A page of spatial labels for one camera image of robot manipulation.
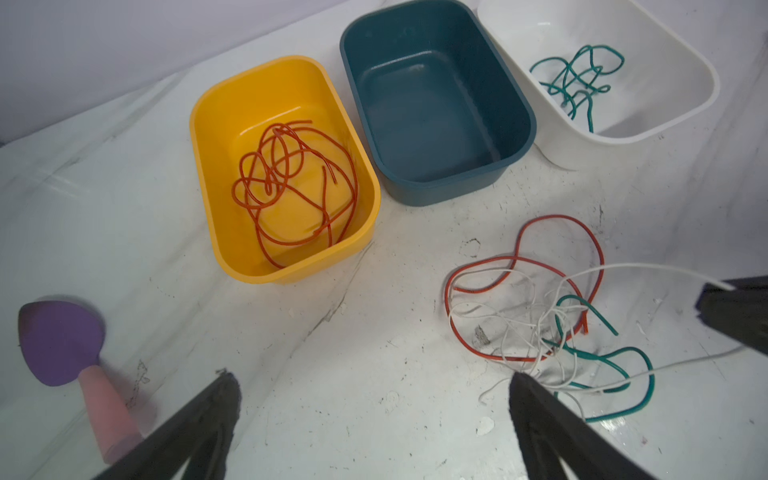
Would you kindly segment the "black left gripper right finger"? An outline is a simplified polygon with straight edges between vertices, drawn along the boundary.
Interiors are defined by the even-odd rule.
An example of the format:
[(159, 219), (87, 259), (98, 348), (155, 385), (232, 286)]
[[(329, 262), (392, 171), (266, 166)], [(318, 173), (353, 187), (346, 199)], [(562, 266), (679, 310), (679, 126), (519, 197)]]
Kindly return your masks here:
[(509, 412), (530, 479), (565, 479), (564, 465), (578, 479), (652, 478), (527, 374), (511, 377)]

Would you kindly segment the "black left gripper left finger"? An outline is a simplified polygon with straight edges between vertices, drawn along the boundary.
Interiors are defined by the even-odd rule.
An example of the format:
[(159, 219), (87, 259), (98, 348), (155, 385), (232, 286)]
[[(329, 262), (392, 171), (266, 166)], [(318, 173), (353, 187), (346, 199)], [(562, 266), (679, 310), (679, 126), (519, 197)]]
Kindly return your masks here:
[(222, 479), (239, 419), (238, 380), (223, 371), (99, 479)]

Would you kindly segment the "teal plastic bin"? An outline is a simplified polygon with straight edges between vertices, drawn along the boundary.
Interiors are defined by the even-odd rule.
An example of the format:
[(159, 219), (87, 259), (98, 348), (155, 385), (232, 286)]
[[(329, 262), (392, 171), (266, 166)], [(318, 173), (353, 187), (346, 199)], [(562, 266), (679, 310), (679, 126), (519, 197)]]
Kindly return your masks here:
[(534, 143), (529, 102), (461, 2), (364, 15), (343, 32), (340, 53), (381, 180), (402, 204), (488, 187)]

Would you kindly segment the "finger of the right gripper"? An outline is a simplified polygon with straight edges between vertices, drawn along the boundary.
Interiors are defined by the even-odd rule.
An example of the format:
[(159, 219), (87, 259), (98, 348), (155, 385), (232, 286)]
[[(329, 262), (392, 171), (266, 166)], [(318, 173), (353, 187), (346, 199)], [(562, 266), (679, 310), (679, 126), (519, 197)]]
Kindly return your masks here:
[(767, 355), (767, 277), (727, 280), (733, 290), (707, 283), (695, 308), (709, 328)]

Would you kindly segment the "purple pink-handled spatula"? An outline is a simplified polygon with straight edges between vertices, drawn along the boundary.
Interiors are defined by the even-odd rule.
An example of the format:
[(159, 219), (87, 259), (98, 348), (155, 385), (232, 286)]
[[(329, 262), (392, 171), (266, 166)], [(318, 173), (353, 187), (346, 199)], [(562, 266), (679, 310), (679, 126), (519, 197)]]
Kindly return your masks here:
[(103, 321), (92, 310), (65, 300), (40, 300), (18, 313), (24, 360), (44, 385), (77, 381), (102, 459), (112, 465), (143, 437), (99, 363), (105, 340)]

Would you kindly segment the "white plastic bin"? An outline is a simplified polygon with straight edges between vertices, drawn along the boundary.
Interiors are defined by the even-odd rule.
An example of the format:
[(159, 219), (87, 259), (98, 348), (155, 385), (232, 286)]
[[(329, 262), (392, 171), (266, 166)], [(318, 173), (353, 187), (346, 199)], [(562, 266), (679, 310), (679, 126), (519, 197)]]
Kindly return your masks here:
[(536, 146), (567, 170), (639, 158), (719, 95), (713, 65), (634, 1), (483, 1), (477, 16), (534, 111)]

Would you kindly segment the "yellow plastic bin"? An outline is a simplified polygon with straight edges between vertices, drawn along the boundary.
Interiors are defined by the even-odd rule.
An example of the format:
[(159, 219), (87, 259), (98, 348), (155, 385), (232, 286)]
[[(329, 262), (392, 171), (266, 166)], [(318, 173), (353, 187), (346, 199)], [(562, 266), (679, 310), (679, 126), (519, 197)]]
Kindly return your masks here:
[(379, 181), (317, 61), (282, 57), (211, 87), (190, 137), (213, 251), (232, 278), (293, 283), (371, 241)]

